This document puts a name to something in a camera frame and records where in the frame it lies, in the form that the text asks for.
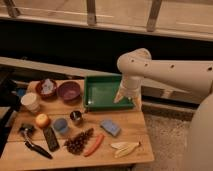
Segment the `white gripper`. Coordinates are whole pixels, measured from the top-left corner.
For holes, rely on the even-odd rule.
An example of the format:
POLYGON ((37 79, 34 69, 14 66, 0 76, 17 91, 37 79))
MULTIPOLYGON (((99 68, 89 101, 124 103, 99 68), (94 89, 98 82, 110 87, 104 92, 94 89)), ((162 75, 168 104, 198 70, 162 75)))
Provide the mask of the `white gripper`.
POLYGON ((116 93, 114 102, 120 102, 124 97, 134 98, 133 103, 137 111, 141 110, 141 83, 142 78, 138 76, 123 75, 120 83, 120 88, 116 93))

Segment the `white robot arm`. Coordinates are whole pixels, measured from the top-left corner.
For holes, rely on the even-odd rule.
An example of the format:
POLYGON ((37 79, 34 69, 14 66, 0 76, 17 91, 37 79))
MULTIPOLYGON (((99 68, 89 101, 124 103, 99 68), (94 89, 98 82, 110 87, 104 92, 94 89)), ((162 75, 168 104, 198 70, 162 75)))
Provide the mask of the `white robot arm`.
POLYGON ((143 78, 203 97, 190 124, 181 171, 213 171, 213 61, 152 60, 140 48, 121 55, 117 67, 122 80, 115 103, 127 97, 138 106, 143 78))

